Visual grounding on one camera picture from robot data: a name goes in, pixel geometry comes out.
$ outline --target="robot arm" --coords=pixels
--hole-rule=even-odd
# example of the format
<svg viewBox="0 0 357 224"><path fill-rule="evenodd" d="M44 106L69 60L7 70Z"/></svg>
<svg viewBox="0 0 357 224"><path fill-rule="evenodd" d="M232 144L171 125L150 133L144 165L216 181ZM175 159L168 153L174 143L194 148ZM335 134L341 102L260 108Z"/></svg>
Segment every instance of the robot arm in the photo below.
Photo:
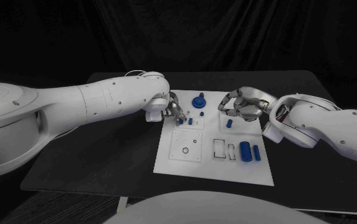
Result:
<svg viewBox="0 0 357 224"><path fill-rule="evenodd" d="M186 121L174 97L158 72L49 89L0 84L0 175L80 125L139 109L145 110L148 122L161 121L165 116Z"/></svg>
<svg viewBox="0 0 357 224"><path fill-rule="evenodd" d="M232 98L234 109L224 109ZM312 148L322 139L342 156L357 161L357 110L341 110L331 101L304 94L278 99L252 87L232 91L217 109L246 121L266 113L269 122L262 134L273 142L285 137L301 147Z"/></svg>

